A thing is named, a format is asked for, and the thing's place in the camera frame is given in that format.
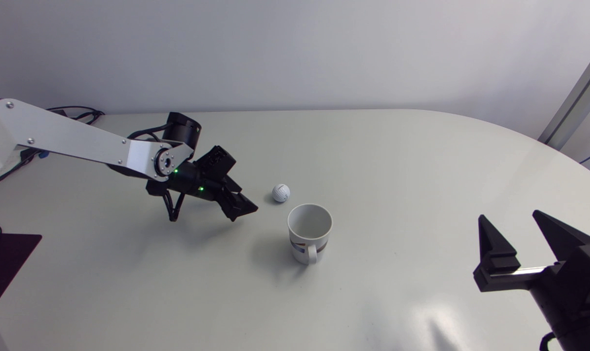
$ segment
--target white table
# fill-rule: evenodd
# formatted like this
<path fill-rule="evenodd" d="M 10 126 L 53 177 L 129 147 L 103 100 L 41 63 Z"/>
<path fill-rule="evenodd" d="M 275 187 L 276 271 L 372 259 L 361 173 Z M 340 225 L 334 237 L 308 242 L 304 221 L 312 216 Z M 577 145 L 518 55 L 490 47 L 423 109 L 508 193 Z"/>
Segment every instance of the white table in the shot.
<path fill-rule="evenodd" d="M 531 295 L 480 293 L 477 217 L 523 267 L 554 261 L 531 213 L 590 234 L 590 172 L 486 122 L 414 110 L 189 114 L 260 209 L 232 223 L 187 197 L 178 222 L 145 181 L 51 155 L 0 185 L 8 233 L 43 235 L 0 299 L 12 351 L 535 350 Z M 105 116 L 120 135 L 166 114 Z M 292 189 L 277 205 L 270 190 Z M 334 227 L 319 265 L 290 255 L 286 216 Z M 551 343 L 552 349 L 558 349 Z"/>

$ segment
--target mug handle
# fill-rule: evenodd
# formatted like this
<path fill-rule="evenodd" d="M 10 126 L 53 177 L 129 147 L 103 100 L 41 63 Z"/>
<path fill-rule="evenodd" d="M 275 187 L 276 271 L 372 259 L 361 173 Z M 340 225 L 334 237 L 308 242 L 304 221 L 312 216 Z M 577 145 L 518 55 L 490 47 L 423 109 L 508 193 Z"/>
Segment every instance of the mug handle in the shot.
<path fill-rule="evenodd" d="M 317 245 L 308 246 L 308 264 L 317 263 Z"/>

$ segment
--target mug stripe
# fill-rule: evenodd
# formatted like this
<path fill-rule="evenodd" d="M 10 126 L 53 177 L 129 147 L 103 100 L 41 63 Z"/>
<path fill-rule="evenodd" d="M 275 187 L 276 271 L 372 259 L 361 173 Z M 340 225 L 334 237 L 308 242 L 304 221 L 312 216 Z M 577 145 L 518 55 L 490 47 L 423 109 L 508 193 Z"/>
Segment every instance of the mug stripe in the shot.
<path fill-rule="evenodd" d="M 303 254 L 303 253 L 305 253 L 305 250 L 303 249 L 303 247 L 300 247 L 300 246 L 299 246 L 299 245 L 305 245 L 305 244 L 295 244 L 295 243 L 293 242 L 293 240 L 291 240 L 291 241 L 290 241 L 290 244 L 291 244 L 291 245 L 293 245 L 293 247 L 294 247 L 294 248 L 295 248 L 297 251 L 299 251 L 300 253 L 302 253 L 302 254 Z"/>

